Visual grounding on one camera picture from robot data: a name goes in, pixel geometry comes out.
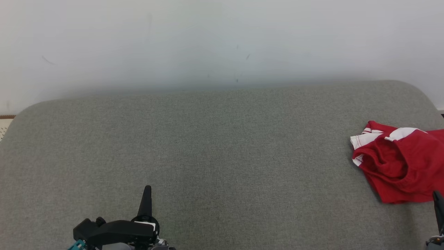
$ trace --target gray mattress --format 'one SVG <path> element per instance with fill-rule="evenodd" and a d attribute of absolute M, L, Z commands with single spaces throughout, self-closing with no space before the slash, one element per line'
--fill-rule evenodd
<path fill-rule="evenodd" d="M 67 249 L 84 218 L 137 214 L 187 249 L 421 249 L 433 203 L 381 204 L 351 162 L 368 120 L 444 119 L 397 81 L 36 104 L 0 143 L 2 249 Z"/>

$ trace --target red cloth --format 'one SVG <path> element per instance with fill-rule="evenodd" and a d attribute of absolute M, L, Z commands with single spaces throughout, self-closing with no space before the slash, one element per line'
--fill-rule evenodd
<path fill-rule="evenodd" d="M 369 121 L 350 138 L 353 162 L 384 203 L 432 201 L 444 193 L 444 129 L 421 131 Z"/>

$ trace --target brown edge strip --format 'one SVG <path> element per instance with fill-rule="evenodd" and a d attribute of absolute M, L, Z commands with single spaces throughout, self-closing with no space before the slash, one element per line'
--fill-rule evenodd
<path fill-rule="evenodd" d="M 0 116 L 0 120 L 2 119 L 14 119 L 16 116 Z"/>

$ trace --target white wall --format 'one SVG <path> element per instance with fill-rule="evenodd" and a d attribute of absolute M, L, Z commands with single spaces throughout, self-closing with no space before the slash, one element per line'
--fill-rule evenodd
<path fill-rule="evenodd" d="M 0 114 L 87 93 L 396 79 L 444 107 L 442 0 L 2 0 Z"/>

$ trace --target gray cushion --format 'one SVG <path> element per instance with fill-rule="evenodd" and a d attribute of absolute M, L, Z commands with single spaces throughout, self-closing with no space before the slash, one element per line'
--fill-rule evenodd
<path fill-rule="evenodd" d="M 187 249 L 420 249 L 433 203 L 381 204 L 352 164 L 368 120 L 444 120 L 397 81 L 36 104 L 0 143 L 2 249 L 66 249 L 84 218 L 137 214 Z"/>

